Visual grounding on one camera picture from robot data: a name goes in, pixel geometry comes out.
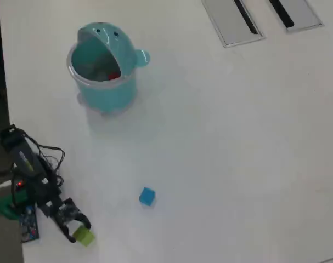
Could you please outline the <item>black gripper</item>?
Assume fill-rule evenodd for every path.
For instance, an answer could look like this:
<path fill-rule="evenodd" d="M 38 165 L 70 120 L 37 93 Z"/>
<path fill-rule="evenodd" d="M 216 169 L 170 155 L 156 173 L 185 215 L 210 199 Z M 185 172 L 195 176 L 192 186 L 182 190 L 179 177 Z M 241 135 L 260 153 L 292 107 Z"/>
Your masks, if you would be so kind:
<path fill-rule="evenodd" d="M 61 205 L 54 204 L 52 201 L 47 202 L 48 215 L 57 224 L 63 235 L 71 242 L 76 243 L 76 238 L 69 234 L 68 222 L 71 221 L 69 208 L 72 206 L 71 201 L 63 201 Z M 90 220 L 82 213 L 77 213 L 74 220 L 82 223 L 86 229 L 91 229 Z"/>

